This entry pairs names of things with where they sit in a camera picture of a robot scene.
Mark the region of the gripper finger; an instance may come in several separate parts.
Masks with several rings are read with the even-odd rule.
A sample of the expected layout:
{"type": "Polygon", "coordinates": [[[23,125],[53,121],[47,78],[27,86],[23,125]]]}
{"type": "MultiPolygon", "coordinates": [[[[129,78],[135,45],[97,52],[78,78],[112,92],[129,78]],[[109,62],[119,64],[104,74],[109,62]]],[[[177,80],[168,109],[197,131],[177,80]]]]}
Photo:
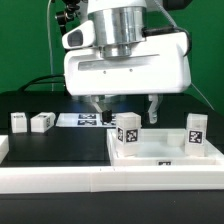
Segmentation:
{"type": "Polygon", "coordinates": [[[112,121],[112,111],[107,108],[104,97],[92,96],[91,104],[96,109],[96,111],[99,113],[100,120],[102,122],[111,122],[112,121]]]}
{"type": "Polygon", "coordinates": [[[163,101],[161,94],[149,94],[148,95],[148,111],[147,111],[147,122],[149,124],[156,124],[158,120],[158,109],[163,101]]]}

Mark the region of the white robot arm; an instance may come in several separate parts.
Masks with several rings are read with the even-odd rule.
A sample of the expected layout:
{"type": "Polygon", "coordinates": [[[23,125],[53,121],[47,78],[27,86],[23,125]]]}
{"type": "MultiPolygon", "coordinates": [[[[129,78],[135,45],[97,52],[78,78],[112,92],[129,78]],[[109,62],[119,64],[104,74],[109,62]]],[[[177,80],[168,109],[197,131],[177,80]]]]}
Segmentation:
{"type": "Polygon", "coordinates": [[[94,106],[101,96],[146,94],[156,123],[162,95],[191,84],[189,33],[174,22],[148,29],[146,13],[164,9],[156,0],[80,1],[87,2],[81,24],[62,36],[68,92],[94,106]]]}

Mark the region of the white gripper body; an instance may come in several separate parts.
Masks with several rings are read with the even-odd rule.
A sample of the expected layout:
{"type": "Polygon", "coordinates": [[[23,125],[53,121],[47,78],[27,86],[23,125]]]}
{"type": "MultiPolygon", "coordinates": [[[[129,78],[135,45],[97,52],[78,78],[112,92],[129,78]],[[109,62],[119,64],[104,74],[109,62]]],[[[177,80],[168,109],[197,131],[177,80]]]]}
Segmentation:
{"type": "Polygon", "coordinates": [[[191,84],[184,33],[149,36],[129,57],[103,59],[98,50],[73,50],[64,59],[72,95],[178,93],[191,84]]]}

